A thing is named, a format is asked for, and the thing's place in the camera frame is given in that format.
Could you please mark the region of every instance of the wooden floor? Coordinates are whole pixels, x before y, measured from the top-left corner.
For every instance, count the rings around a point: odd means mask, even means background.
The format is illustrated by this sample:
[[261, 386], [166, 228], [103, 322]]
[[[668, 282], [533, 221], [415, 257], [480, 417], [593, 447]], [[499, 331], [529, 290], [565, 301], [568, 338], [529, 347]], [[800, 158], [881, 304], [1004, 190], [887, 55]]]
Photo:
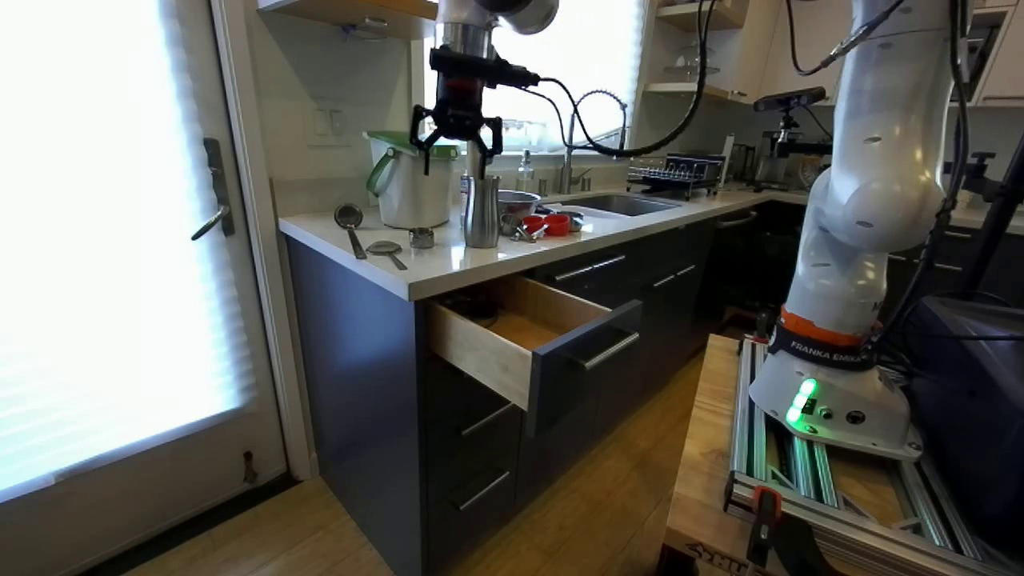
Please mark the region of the wooden floor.
[[[701, 355], [452, 571], [652, 571]], [[324, 482], [300, 482], [134, 571], [391, 571]]]

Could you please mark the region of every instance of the kitchen sink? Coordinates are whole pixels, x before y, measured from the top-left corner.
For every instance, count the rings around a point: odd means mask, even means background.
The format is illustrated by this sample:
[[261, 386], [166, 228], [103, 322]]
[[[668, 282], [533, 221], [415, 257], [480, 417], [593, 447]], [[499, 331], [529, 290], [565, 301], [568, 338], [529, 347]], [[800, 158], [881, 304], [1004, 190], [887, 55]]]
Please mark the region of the kitchen sink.
[[652, 194], [588, 194], [588, 197], [565, 197], [563, 206], [584, 206], [595, 210], [613, 210], [613, 213], [652, 213], [652, 210], [671, 210], [682, 209], [682, 200], [671, 197], [652, 197]]

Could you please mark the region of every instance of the white countertop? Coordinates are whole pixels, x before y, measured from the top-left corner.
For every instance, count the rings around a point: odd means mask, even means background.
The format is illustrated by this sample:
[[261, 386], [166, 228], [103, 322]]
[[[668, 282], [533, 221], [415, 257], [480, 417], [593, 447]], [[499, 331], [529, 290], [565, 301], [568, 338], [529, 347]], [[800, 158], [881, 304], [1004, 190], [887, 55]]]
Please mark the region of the white countertop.
[[[557, 209], [560, 200], [568, 206], [568, 197], [543, 197], [543, 206]], [[361, 246], [372, 246], [373, 240], [396, 240], [402, 246], [401, 260], [405, 261], [405, 273], [401, 273], [383, 257], [354, 260], [349, 246], [349, 232], [332, 225], [330, 209], [309, 209], [278, 218], [278, 228], [285, 237], [309, 246], [314, 253], [358, 273], [361, 279], [387, 287], [396, 298], [422, 301], [443, 290], [458, 290], [466, 286], [480, 286], [488, 279], [516, 275], [533, 264], [547, 264], [557, 260], [568, 260], [580, 253], [593, 253], [601, 246], [626, 243], [637, 237], [650, 237], [658, 229], [696, 225], [707, 218], [719, 218], [730, 210], [754, 209], [764, 200], [790, 200], [806, 206], [806, 194], [800, 191], [719, 191], [714, 197], [682, 200], [679, 209], [656, 210], [656, 213], [608, 213], [608, 210], [581, 210], [581, 229], [571, 237], [543, 237], [538, 243], [508, 240], [503, 237], [495, 248], [466, 248], [459, 237], [452, 228], [435, 229], [432, 248], [413, 248], [409, 229], [391, 229], [379, 228], [377, 213], [368, 213], [358, 228]], [[961, 210], [952, 225], [961, 228], [979, 228], [983, 213]]]

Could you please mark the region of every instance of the door frame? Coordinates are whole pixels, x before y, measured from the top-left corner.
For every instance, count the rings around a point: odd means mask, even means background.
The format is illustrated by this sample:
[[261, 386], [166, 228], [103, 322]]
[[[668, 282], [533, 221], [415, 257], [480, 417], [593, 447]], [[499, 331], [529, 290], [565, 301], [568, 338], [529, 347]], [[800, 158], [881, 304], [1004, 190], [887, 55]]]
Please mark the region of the door frame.
[[261, 143], [261, 118], [257, 100], [257, 66], [248, 26], [257, 21], [251, 0], [211, 0], [215, 37], [227, 93], [227, 122], [236, 150], [244, 191], [244, 218], [248, 221], [248, 246], [257, 264], [260, 310], [266, 321], [273, 386], [278, 392], [285, 456], [297, 479], [319, 479], [317, 447], [300, 373], [297, 325], [292, 308], [289, 261], [278, 229], [278, 209]]

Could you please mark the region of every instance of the open drawer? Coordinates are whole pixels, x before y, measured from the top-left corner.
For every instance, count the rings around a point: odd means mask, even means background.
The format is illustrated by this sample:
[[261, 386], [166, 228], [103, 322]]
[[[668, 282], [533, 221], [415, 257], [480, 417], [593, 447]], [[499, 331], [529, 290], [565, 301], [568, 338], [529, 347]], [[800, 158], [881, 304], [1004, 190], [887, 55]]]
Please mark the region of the open drawer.
[[637, 384], [641, 301], [601, 308], [532, 279], [428, 304], [428, 347], [529, 414], [539, 433]]

